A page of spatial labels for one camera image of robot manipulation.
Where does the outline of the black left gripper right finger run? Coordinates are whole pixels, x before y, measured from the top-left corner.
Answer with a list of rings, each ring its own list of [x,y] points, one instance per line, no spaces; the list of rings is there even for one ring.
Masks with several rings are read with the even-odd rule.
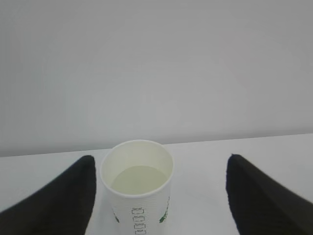
[[[311,235],[313,205],[241,155],[227,161],[228,204],[241,235]]]

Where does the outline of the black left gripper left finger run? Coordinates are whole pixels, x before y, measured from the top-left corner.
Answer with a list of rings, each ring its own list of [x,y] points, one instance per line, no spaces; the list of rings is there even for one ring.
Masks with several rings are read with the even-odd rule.
[[[2,235],[83,235],[96,196],[94,157],[86,155],[43,188],[0,213]]]

